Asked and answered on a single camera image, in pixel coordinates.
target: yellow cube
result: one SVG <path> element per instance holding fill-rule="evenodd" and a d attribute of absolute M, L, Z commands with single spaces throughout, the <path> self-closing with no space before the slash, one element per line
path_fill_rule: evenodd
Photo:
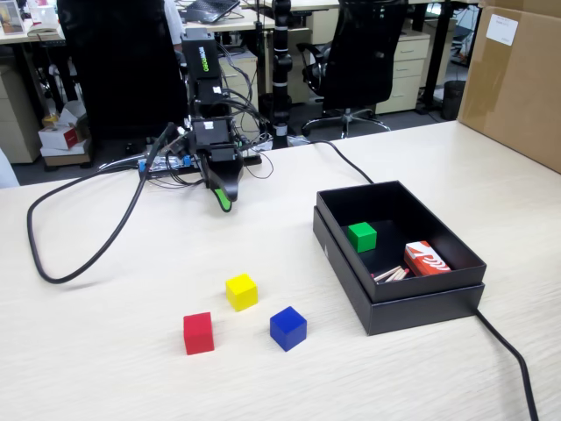
<path fill-rule="evenodd" d="M 226 281 L 226 296 L 235 311 L 257 304 L 257 285 L 247 274 Z"/>

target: cube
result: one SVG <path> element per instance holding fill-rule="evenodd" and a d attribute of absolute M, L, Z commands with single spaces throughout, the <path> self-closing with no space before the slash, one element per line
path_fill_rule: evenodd
<path fill-rule="evenodd" d="M 292 307 L 287 307 L 271 317 L 271 338 L 285 352 L 305 340 L 307 330 L 308 322 Z"/>
<path fill-rule="evenodd" d="M 183 338 L 187 355 L 214 351 L 210 313 L 185 316 L 183 318 Z"/>
<path fill-rule="evenodd" d="M 257 304 L 257 285 L 247 274 L 226 281 L 226 296 L 235 311 Z"/>
<path fill-rule="evenodd" d="M 357 253 L 367 252 L 376 248 L 378 233 L 367 222 L 350 225 L 347 230 L 347 238 Z"/>

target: laptop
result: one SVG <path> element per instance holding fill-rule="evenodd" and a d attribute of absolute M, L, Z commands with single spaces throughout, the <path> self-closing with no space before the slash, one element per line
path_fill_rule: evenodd
<path fill-rule="evenodd" d="M 184 11 L 180 11 L 180 15 L 186 22 L 212 24 L 238 5 L 239 0 L 196 0 Z"/>

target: open box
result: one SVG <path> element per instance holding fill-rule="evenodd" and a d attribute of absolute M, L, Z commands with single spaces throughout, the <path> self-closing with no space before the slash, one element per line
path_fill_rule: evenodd
<path fill-rule="evenodd" d="M 374 250 L 357 253 L 347 227 L 369 223 Z M 391 332 L 474 314 L 485 285 L 486 264 L 400 182 L 317 193 L 314 233 L 368 334 Z M 402 266 L 405 245 L 426 240 L 452 269 L 398 282 L 374 282 Z"/>

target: chair base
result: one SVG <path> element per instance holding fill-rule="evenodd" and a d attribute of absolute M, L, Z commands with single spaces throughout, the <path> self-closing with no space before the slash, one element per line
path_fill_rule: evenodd
<path fill-rule="evenodd" d="M 325 127 L 325 126 L 335 125 L 339 123 L 339 124 L 343 124 L 343 131 L 341 131 L 341 139 L 346 139 L 349 137 L 349 124 L 352 121 L 373 123 L 375 125 L 379 125 L 380 127 L 383 127 L 387 132 L 391 132 L 391 129 L 389 127 L 384 125 L 381 121 L 373 118 L 374 112 L 367 108 L 354 112 L 351 112 L 350 108 L 345 108 L 344 111 L 336 110 L 336 112 L 339 113 L 339 116 L 332 117 L 332 116 L 325 115 L 320 118 L 314 118 L 313 120 L 310 120 L 308 123 L 302 126 L 302 134 L 304 136 L 309 136 L 310 130 L 313 127 Z M 361 115 L 365 115 L 365 114 L 368 115 L 367 118 L 360 117 Z"/>

